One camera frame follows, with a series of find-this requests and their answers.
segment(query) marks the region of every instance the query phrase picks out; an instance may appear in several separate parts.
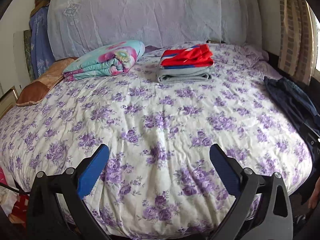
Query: folded clothes stack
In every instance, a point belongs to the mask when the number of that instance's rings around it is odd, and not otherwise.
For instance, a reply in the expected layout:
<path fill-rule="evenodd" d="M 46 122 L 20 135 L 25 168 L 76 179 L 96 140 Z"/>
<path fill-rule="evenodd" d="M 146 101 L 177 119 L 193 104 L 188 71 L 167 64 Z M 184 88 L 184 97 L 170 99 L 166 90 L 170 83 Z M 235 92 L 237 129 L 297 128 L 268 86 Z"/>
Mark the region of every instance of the folded clothes stack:
<path fill-rule="evenodd" d="M 159 83 L 205 81 L 211 79 L 212 52 L 207 44 L 189 49 L 166 50 L 160 60 L 157 79 Z"/>
<path fill-rule="evenodd" d="M 63 71 L 63 75 L 66 81 L 73 81 L 127 73 L 144 51 L 144 44 L 133 40 L 103 46 L 78 58 Z"/>

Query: brown pillowcase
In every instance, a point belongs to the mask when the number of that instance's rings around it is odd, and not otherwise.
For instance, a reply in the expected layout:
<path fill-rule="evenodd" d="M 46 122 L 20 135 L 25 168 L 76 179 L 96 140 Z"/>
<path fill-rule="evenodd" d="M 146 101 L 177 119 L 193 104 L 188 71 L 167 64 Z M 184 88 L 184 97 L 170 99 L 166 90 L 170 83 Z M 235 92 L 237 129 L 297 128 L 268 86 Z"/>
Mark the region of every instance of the brown pillowcase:
<path fill-rule="evenodd" d="M 62 71 L 75 59 L 65 58 L 53 63 L 45 73 L 22 90 L 16 105 L 31 106 L 40 103 L 46 94 L 64 79 Z"/>

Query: blue gripper pad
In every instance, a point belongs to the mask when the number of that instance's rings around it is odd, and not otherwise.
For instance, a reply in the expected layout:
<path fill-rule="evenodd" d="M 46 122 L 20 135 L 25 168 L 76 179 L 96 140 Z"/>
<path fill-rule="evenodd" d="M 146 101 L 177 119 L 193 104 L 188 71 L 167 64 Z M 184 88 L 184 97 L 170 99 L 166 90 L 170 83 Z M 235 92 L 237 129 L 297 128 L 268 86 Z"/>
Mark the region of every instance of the blue gripper pad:
<path fill-rule="evenodd" d="M 210 161 L 217 171 L 223 185 L 226 187 L 229 195 L 238 198 L 240 192 L 240 178 L 227 160 L 225 153 L 212 145 L 210 148 Z"/>
<path fill-rule="evenodd" d="M 80 199 L 83 199 L 84 196 L 91 193 L 94 184 L 99 178 L 104 167 L 107 165 L 110 155 L 108 146 L 101 144 L 95 151 L 94 155 L 95 156 L 91 160 L 90 164 L 82 172 L 78 180 L 77 192 Z"/>

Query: human hand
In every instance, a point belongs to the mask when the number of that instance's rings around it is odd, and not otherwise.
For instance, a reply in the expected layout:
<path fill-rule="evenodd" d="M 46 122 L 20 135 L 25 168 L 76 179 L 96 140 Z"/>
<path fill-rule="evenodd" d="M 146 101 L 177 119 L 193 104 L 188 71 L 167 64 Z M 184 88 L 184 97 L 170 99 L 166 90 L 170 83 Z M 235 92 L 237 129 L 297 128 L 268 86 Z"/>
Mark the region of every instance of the human hand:
<path fill-rule="evenodd" d="M 312 209 L 316 208 L 319 200 L 319 194 L 320 194 L 320 177 L 317 180 L 315 189 L 309 199 L 308 208 L 312 208 Z"/>

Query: white bedsheet with purple flowers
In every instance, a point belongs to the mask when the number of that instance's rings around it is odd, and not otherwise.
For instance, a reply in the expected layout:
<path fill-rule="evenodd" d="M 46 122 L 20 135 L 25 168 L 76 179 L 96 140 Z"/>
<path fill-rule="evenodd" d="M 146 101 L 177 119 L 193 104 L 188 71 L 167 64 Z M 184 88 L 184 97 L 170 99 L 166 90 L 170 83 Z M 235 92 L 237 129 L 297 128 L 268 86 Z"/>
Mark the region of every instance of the white bedsheet with purple flowers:
<path fill-rule="evenodd" d="M 279 75 L 250 46 L 209 46 L 209 82 L 156 83 L 162 49 L 125 75 L 62 82 L 38 105 L 14 107 L 0 120 L 3 166 L 29 191 L 37 172 L 62 173 L 108 145 L 85 202 L 106 232 L 132 239 L 176 238 L 222 221 L 234 198 L 210 163 L 213 143 L 258 174 L 281 172 L 292 193 L 312 160 L 264 88 L 265 75 Z"/>

